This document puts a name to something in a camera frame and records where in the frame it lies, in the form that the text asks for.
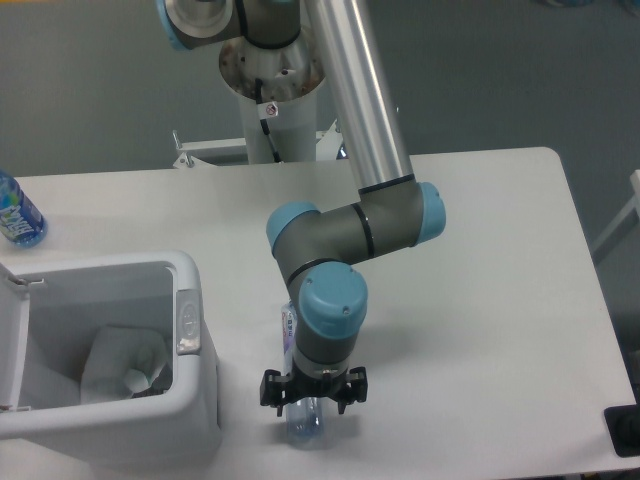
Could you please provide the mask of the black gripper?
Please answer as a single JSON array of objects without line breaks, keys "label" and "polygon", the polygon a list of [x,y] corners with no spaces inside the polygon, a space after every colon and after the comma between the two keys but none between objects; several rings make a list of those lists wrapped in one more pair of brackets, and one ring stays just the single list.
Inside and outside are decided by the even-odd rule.
[{"label": "black gripper", "polygon": [[364,366],[355,367],[339,375],[328,373],[312,377],[304,373],[296,363],[290,373],[267,369],[260,389],[260,405],[273,408],[276,416],[283,415],[286,405],[302,398],[330,398],[337,403],[338,414],[343,415],[348,406],[364,403],[368,395],[368,378]]}]

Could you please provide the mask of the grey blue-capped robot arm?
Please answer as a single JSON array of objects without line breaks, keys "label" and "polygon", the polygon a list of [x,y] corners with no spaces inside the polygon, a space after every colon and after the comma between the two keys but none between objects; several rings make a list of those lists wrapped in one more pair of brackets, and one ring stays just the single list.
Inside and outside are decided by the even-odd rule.
[{"label": "grey blue-capped robot arm", "polygon": [[367,312],[356,265],[439,236],[444,203],[416,180],[363,1],[160,1],[161,24],[177,49],[220,43],[220,69],[258,117],[269,158],[283,162],[275,120],[288,101],[331,86],[356,203],[327,212],[291,202],[266,233],[298,316],[292,367],[268,370],[260,402],[277,410],[307,397],[340,409],[367,398],[367,374],[351,353]]}]

